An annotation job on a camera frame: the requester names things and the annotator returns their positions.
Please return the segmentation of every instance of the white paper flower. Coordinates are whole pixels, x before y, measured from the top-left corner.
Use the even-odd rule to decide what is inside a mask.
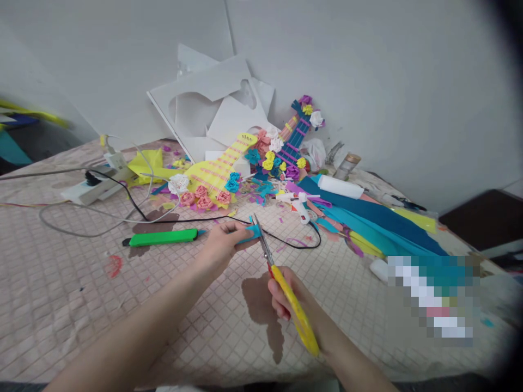
[[[267,131],[267,136],[269,136],[271,139],[275,139],[278,137],[279,130],[275,126],[269,125],[267,127],[266,131]]]
[[[269,150],[272,152],[280,152],[283,147],[283,140],[281,140],[279,137],[275,139],[271,139],[271,145],[269,146]]]
[[[314,128],[318,128],[323,124],[323,117],[321,116],[320,111],[312,112],[311,114],[311,125]]]
[[[189,185],[189,177],[187,177],[185,174],[176,174],[176,175],[173,175],[171,178],[170,178],[170,182],[168,183],[168,187],[169,187],[169,190],[171,191],[171,193],[174,193],[176,194],[176,189],[178,190],[179,193],[184,193],[184,192],[187,192],[187,186]]]

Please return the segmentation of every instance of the table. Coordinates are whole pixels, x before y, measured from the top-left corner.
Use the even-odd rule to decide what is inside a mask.
[[[165,164],[182,152],[176,142],[157,141],[143,146],[157,149],[168,144]],[[130,160],[135,151],[126,150]],[[63,152],[18,170],[34,173],[104,163],[96,142]],[[82,180],[81,172],[0,182],[3,203],[34,204],[60,201],[60,192]],[[144,189],[132,190],[136,199]],[[264,228],[281,238],[316,241],[310,226],[273,200],[265,207],[240,197],[237,217],[255,212]],[[149,216],[161,207],[144,204]],[[94,206],[117,215],[131,208],[124,192]],[[219,216],[218,212],[205,214]],[[180,207],[180,219],[196,218]],[[61,206],[46,215],[66,229],[94,233],[115,220],[86,210]],[[211,229],[213,221],[167,224],[162,231]],[[121,245],[123,239],[145,225],[125,223],[97,238],[64,235],[44,227],[38,209],[0,207],[0,377],[19,382],[48,382],[78,353],[92,344],[162,285],[191,263],[203,240],[141,249]],[[470,249],[457,238],[441,234],[444,249],[466,254]],[[393,381],[476,371],[488,374],[491,363],[503,354],[510,328],[479,326],[482,338],[472,348],[402,347],[386,333],[387,287],[368,269],[372,261],[360,259],[343,241],[330,241],[313,250],[282,248],[268,238],[277,264],[291,267],[316,296],[327,313],[353,342]],[[238,385],[256,381],[292,381],[331,374],[325,361],[313,359],[304,349],[292,323],[277,321],[269,305],[249,306],[252,296],[270,301],[266,290],[266,264],[259,246],[240,252],[225,273],[205,292],[142,386],[161,384]]]

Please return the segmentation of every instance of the yellow paper guitar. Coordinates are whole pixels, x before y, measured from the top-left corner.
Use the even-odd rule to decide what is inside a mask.
[[[234,172],[233,165],[238,158],[258,141],[258,138],[250,133],[241,133],[236,141],[218,159],[214,161],[203,161],[191,166],[184,173],[191,181],[187,189],[194,192],[199,185],[208,190],[208,196],[218,207],[227,208],[228,205],[216,200],[219,191],[225,190],[225,184],[229,176]],[[231,194],[231,203],[236,202],[236,197]]]

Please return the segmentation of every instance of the scissor blade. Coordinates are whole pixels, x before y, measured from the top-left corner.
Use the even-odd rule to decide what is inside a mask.
[[[271,250],[269,249],[269,244],[267,244],[267,240],[265,239],[265,235],[263,234],[262,225],[260,224],[260,221],[258,220],[258,217],[256,216],[256,214],[254,214],[254,220],[256,221],[256,225],[258,225],[260,227],[260,233],[261,233],[260,244],[261,244],[261,248],[263,250],[264,256],[267,259],[267,262],[269,263],[269,265],[272,266],[272,265],[274,265],[274,260],[272,259],[272,253],[271,253]]]

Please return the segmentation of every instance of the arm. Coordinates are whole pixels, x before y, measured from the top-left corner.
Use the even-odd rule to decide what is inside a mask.
[[[256,243],[237,244],[252,235],[239,222],[214,227],[192,264],[75,358],[45,391],[132,391],[236,252]]]
[[[323,311],[302,281],[287,267],[280,267],[286,281],[300,301],[314,330],[321,354],[333,368],[345,390],[350,391],[396,391],[384,376],[350,339],[345,336],[336,323]],[[291,306],[278,283],[269,280],[272,293],[272,306],[279,317],[289,321]]]

